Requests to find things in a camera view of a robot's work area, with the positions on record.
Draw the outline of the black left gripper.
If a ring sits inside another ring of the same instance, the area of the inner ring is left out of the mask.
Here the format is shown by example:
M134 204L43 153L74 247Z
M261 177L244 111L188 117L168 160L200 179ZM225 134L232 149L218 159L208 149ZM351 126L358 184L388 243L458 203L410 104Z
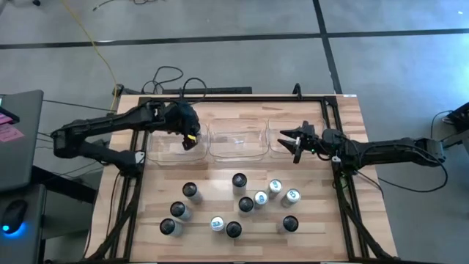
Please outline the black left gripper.
M191 105L186 102L170 103L160 113L164 121L161 130L169 133L181 133L184 150L189 151L198 144L201 125L199 117ZM196 141L190 140L188 135L195 136Z

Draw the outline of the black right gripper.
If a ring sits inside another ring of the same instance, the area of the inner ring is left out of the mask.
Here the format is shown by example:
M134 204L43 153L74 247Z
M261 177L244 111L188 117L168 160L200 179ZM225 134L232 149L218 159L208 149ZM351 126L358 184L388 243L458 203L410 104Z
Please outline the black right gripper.
M280 134L294 139L289 141L278 139L277 142L284 146L292 155L293 163L300 162L303 151L316 154L321 161L329 161L330 153L322 145L322 140L316 135L313 125L303 122L301 126L291 130L281 130Z

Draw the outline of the black-top slim soda can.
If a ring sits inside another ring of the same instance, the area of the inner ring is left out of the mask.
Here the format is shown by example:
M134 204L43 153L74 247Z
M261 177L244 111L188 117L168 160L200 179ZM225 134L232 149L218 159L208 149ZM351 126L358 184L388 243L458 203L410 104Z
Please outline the black-top slim soda can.
M159 229L163 235L179 237L182 234L183 225L179 221L166 218L160 223Z
M291 233L296 232L299 227L299 221L295 216L288 215L285 216L279 223L276 225L277 233Z
M238 221L231 221L226 225L226 234L230 238L239 238L242 234L243 228Z
M242 197L238 202L238 214L240 217L247 217L254 210L254 201L250 197Z
M232 191L236 196L244 195L247 186L247 177L243 173L236 173L232 177Z
M180 201L176 201L171 204L170 213L173 217L182 221L190 221L193 217L192 210Z
M187 182L182 187L182 193L184 196L191 201L193 204L201 204L202 203L202 193L199 190L199 187L193 182Z

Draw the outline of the clear plastic bin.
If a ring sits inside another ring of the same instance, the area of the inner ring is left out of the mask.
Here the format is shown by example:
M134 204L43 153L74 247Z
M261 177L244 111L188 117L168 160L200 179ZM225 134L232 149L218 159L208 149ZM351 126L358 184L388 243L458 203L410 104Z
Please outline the clear plastic bin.
M216 161L255 161L268 152L262 119L214 119L208 124L208 152Z
M294 139L289 138L280 133L283 130L293 130L297 127L300 127L303 124L304 119L269 119L267 121L267 139L269 147L269 155L271 158L276 159L290 159L292 160L292 154L285 148L282 144L278 142L278 139L283 139L287 141L293 141ZM309 122L309 125L313 125L315 133L318 136L322 135L323 130L325 129L325 121L320 121L319 119L315 120L306 120ZM305 159L317 159L316 155L308 154L302 156Z
M159 164L180 164L201 161L207 154L208 127L201 122L197 145L184 150L183 136L164 131L155 131L149 135L147 142L148 159Z

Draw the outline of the black equipment box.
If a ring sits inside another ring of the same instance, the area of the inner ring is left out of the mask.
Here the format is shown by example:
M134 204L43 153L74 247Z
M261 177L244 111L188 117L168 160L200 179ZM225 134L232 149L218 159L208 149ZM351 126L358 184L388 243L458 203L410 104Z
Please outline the black equipment box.
M469 152L469 102L446 116L456 129L456 133L443 140L445 149L463 144Z

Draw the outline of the grey laptop lid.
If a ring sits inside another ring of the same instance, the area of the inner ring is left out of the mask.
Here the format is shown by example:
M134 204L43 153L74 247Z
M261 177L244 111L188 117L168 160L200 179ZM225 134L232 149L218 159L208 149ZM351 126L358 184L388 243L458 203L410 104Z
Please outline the grey laptop lid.
M0 107L19 117L13 126L24 137L0 142L0 193L27 186L31 180L43 95L33 90L1 99Z

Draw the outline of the pink sticky note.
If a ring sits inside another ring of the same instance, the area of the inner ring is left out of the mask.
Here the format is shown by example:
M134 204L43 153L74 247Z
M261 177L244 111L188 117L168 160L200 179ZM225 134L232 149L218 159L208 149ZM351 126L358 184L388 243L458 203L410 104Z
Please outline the pink sticky note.
M0 125L0 142L9 142L24 137L15 126L5 123Z

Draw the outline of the black computer mouse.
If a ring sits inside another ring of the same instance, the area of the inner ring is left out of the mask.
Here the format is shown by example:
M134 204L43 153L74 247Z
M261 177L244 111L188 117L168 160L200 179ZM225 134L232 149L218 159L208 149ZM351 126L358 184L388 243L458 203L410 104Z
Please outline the black computer mouse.
M27 208L28 203L23 199L12 201L6 207L1 217L0 230L7 235L11 235L19 231L23 223Z

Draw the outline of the black aluminium table frame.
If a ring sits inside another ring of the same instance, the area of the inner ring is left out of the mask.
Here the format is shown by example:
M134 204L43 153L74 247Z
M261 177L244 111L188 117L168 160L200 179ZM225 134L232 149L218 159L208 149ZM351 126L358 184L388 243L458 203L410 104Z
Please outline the black aluminium table frame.
M325 121L326 128L343 132L348 139L366 142L363 118L354 95L208 95L194 103L200 123L214 119L255 118L304 119ZM305 159L298 164L290 159L271 158L268 152L255 161L216 161L208 152L201 161L159 164L148 159L147 132L132 130L112 134L112 150L137 150L145 154L144 171L137 178L119 177L117 168L107 166L100 182L92 219L88 257L110 263L123 262L329 262L348 261L372 255L371 245L359 234L344 212L349 205L360 215L365 228L385 252L396 254L382 194L377 187L374 167L364 167L359 176L346 176L329 160ZM232 177L247 177L244 195L232 191ZM258 191L267 193L271 180L283 188L275 199L253 210L247 217L238 214L242 197L254 198ZM193 204L182 187L193 182L202 193L202 203ZM299 203L290 208L281 205L285 193L296 188ZM186 204L193 212L190 221L173 217L173 202ZM277 223L285 216L299 221L296 232L279 234ZM213 232L210 221L220 216L222 232ZM170 218L183 225L181 236L160 232L160 223ZM239 238L226 234L226 225L238 221Z

